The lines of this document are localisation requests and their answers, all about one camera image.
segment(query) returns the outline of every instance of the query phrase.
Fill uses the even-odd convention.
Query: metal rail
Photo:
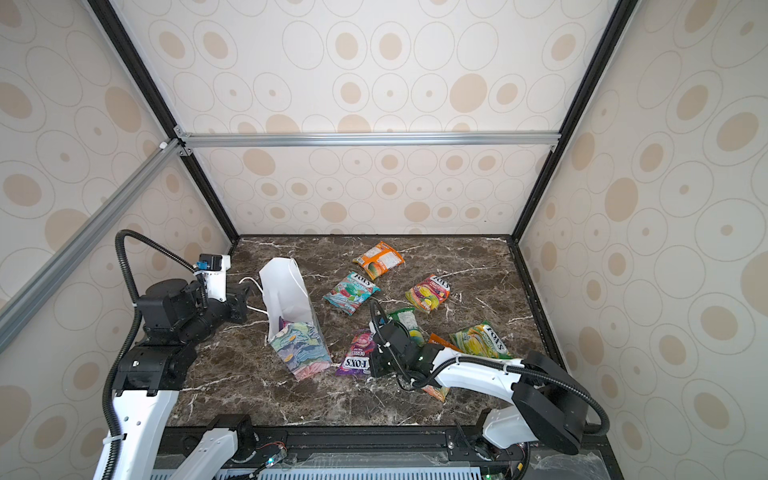
[[[51,295],[69,278],[69,274],[120,220],[168,161],[178,158],[180,150],[179,140],[167,140],[167,146],[163,150],[156,150],[80,227],[69,242],[11,298],[0,312],[0,353],[10,345]]]
[[[387,132],[305,134],[189,134],[187,147],[352,147],[364,145],[556,145],[557,131]]]

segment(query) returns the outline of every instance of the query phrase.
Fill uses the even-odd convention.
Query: candy bag
[[[371,250],[355,258],[355,263],[366,270],[371,280],[376,280],[380,275],[389,271],[389,269],[404,263],[402,256],[392,247],[384,242],[379,242]]]
[[[403,325],[412,339],[415,340],[418,346],[424,346],[426,341],[424,340],[424,331],[419,328],[419,324],[416,323],[416,315],[413,314],[414,308],[407,306],[400,310],[395,310],[389,314],[389,318]]]
[[[464,353],[488,357],[489,359],[510,359],[509,350],[498,338],[488,322],[470,326],[451,334],[451,341]]]
[[[333,290],[323,295],[323,298],[332,305],[338,306],[347,314],[352,315],[360,307],[360,304],[379,290],[380,288],[374,285],[373,282],[357,273],[351,272],[344,280],[333,287]]]
[[[429,336],[429,340],[427,340],[427,343],[437,343],[438,345],[442,345],[445,348],[449,348],[451,350],[455,350],[457,352],[461,352],[461,350],[456,347],[453,343],[450,343],[448,340],[444,340],[441,337],[435,335],[434,333]]]
[[[445,302],[450,294],[448,282],[437,275],[430,275],[408,290],[406,298],[419,310],[429,313]]]
[[[352,345],[336,370],[337,375],[369,375],[371,373],[371,352],[376,348],[373,334],[368,329],[357,331]]]

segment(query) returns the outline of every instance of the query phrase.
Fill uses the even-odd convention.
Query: wall panel
[[[196,133],[557,130],[614,6],[113,3]]]
[[[199,148],[240,234],[509,233],[548,145]]]
[[[768,465],[766,22],[645,2],[521,241],[629,480]]]
[[[0,307],[165,138],[73,0],[0,10]]]
[[[142,232],[188,261],[230,246],[183,164],[171,161],[0,354],[3,480],[93,476],[107,430],[104,378],[133,320],[114,253],[114,235],[122,228]],[[126,250],[139,293],[167,278],[192,280],[136,240],[127,239]]]

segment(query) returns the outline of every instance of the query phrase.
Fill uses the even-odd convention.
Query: orange snack bag
[[[371,250],[355,258],[355,263],[365,269],[371,280],[376,280],[389,269],[404,262],[402,256],[384,242],[379,242]]]
[[[448,340],[444,340],[443,338],[435,335],[434,333],[429,336],[429,340],[427,340],[427,343],[437,343],[438,345],[442,345],[445,348],[453,349],[457,352],[461,352],[461,350],[459,350],[456,345],[454,345],[453,343],[450,343]]]

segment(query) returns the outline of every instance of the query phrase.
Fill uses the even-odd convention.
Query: dark marble table
[[[230,283],[258,279],[273,257],[293,257],[310,292],[333,362],[346,355],[353,333],[368,324],[366,304],[352,316],[322,299],[351,271],[353,259],[385,241],[406,260],[376,280],[374,295],[391,311],[408,306],[405,291],[430,273],[450,282],[451,296],[419,325],[444,339],[488,320],[513,356],[544,352],[515,265],[503,238],[483,237],[250,237],[232,258]],[[251,306],[265,308],[257,289]],[[197,347],[168,425],[206,425],[220,413],[248,413],[257,425],[452,425],[475,423],[485,407],[505,403],[452,389],[445,403],[424,392],[405,392],[394,378],[335,376],[336,368],[297,382],[265,342],[266,315],[250,312],[243,326],[227,324]]]

